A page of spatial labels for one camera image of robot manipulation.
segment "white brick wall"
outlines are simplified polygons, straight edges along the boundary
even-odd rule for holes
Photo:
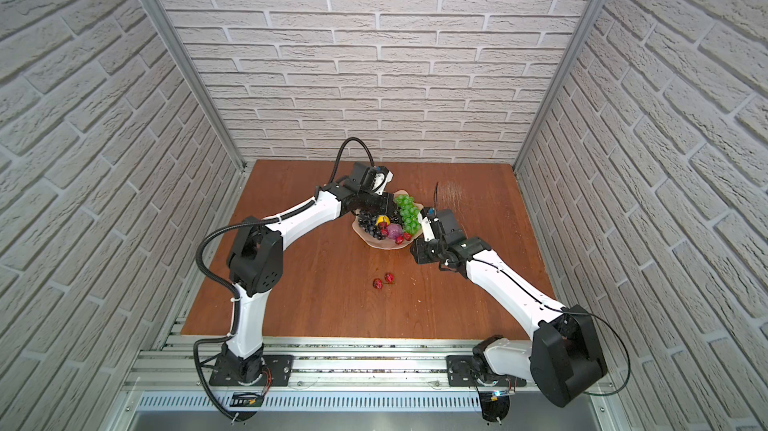
[[[0,429],[96,429],[234,167],[137,0],[0,23]]]
[[[558,297],[626,337],[638,429],[768,429],[766,15],[608,0],[518,168]]]
[[[378,158],[511,162],[525,129],[500,130],[532,121],[586,0],[162,1],[248,161],[366,133]],[[373,132],[397,122],[415,134]],[[473,122],[494,131],[428,136]]]

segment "black mounting plate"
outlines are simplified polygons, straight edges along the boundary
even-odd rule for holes
[[[238,383],[235,377],[230,376],[227,369],[220,364],[221,356],[216,358],[216,364],[214,365],[214,371],[210,374],[208,384],[211,386],[243,386]],[[290,372],[293,367],[293,355],[291,354],[265,354],[264,363],[266,367],[272,372],[272,387],[285,387],[288,386],[288,379],[290,378]],[[248,386],[264,386],[266,384],[266,376],[261,375]]]
[[[446,356],[446,369],[448,374],[448,386],[450,387],[474,387],[482,386],[482,383],[478,383],[475,377],[479,376],[479,372],[472,368],[472,356],[466,354],[450,355]],[[512,381],[512,385],[518,388],[524,387],[527,382],[523,378],[514,376],[498,376],[494,377],[494,381],[501,381],[498,385],[500,387],[508,386],[507,378]]]

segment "plastic fruit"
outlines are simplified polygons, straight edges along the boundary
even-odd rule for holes
[[[398,236],[402,236],[402,226],[400,225],[389,225],[386,230],[389,239],[397,239]]]

